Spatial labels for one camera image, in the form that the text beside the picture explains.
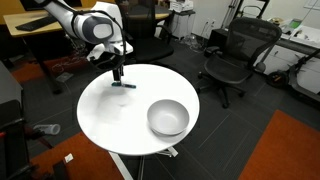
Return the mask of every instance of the monitor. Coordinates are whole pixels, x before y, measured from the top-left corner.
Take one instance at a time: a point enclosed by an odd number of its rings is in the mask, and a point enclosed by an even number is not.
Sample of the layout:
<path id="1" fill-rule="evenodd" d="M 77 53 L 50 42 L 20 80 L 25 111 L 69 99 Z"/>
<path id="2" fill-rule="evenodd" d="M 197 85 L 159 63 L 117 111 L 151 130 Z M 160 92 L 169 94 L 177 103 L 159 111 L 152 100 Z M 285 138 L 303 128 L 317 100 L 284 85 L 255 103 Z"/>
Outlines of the monitor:
<path id="1" fill-rule="evenodd" d="M 42 10 L 34 0 L 20 0 L 25 11 Z M 81 0 L 64 0 L 71 7 L 82 7 Z"/>

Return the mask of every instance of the white bowl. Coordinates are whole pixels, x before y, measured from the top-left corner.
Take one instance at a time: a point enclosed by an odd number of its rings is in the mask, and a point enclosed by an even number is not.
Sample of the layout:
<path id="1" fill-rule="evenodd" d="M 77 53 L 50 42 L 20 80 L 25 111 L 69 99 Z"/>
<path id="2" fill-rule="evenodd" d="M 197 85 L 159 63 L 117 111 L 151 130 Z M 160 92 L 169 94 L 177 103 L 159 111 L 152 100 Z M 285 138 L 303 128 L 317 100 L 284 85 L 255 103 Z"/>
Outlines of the white bowl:
<path id="1" fill-rule="evenodd" d="M 148 109 L 151 129 L 165 135 L 176 135 L 184 131 L 189 123 L 187 109 L 177 101 L 164 99 L 153 103 Z"/>

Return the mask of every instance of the black mesh office chair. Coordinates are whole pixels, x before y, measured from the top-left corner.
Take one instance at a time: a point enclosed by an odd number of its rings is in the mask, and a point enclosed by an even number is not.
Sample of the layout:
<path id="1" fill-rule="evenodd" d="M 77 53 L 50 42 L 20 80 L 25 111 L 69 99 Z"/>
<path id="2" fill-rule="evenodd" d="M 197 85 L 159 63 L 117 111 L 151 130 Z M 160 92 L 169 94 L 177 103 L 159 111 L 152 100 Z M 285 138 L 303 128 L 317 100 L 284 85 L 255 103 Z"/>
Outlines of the black mesh office chair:
<path id="1" fill-rule="evenodd" d="M 123 19 L 123 29 L 128 34 L 128 42 L 133 46 L 133 53 L 128 57 L 134 63 L 150 63 L 170 56 L 174 49 L 169 45 L 171 31 L 162 25 L 157 25 L 155 19 L 155 4 L 150 0 L 116 0 Z M 161 27 L 164 38 L 155 37 L 156 28 Z"/>
<path id="2" fill-rule="evenodd" d="M 253 18 L 238 18 L 230 23 L 224 51 L 218 47 L 209 47 L 207 55 L 213 54 L 205 62 L 207 74 L 200 72 L 199 78 L 208 77 L 222 90 L 225 102 L 229 106 L 226 87 L 245 91 L 235 85 L 243 83 L 253 73 L 253 64 L 257 57 L 267 48 L 273 46 L 281 36 L 281 29 L 267 21 Z M 209 86 L 197 88 L 198 93 Z"/>

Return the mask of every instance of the chair base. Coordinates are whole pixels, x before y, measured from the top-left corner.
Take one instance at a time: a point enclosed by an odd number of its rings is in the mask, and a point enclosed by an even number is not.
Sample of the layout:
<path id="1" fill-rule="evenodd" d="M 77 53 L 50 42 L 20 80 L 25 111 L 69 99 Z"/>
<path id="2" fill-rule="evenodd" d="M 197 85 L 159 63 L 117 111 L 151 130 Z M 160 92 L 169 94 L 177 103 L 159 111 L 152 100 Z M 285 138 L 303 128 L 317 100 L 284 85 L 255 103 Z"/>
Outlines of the chair base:
<path id="1" fill-rule="evenodd" d="M 243 89 L 240 89 L 240 88 L 235 87 L 235 86 L 231 86 L 229 84 L 225 84 L 225 83 L 220 82 L 220 81 L 218 81 L 216 79 L 213 79 L 209 74 L 205 74 L 205 73 L 199 72 L 198 78 L 202 79 L 203 77 L 216 82 L 217 90 L 221 90 L 222 93 L 223 93 L 224 102 L 222 103 L 222 107 L 225 108 L 225 109 L 228 108 L 229 105 L 230 105 L 230 101 L 229 101 L 229 98 L 228 98 L 228 93 L 227 93 L 227 90 L 226 90 L 227 87 L 239 91 L 240 92 L 238 94 L 239 97 L 243 97 L 245 95 L 245 93 L 246 93 Z M 214 83 L 208 84 L 208 85 L 205 85 L 205 86 L 201 86 L 201 87 L 197 87 L 196 88 L 196 92 L 199 94 L 199 93 L 201 93 L 202 90 L 208 89 L 208 88 L 212 87 L 213 85 L 214 85 Z"/>

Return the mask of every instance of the white round table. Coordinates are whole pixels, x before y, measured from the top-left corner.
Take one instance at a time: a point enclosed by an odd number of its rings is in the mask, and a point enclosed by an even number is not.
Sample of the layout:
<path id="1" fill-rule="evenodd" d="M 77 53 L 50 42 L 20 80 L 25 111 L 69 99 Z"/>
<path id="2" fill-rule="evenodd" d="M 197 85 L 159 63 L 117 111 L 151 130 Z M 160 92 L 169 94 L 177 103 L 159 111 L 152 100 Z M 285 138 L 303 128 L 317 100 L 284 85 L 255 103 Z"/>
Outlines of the white round table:
<path id="1" fill-rule="evenodd" d="M 77 116 L 84 134 L 96 145 L 122 155 L 141 156 L 168 149 L 183 140 L 199 115 L 193 86 L 180 74 L 155 65 L 124 66 L 122 82 L 136 89 L 112 87 L 112 71 L 92 81 L 83 91 Z M 189 124 L 174 136 L 157 134 L 148 125 L 148 108 L 161 99 L 181 103 Z"/>

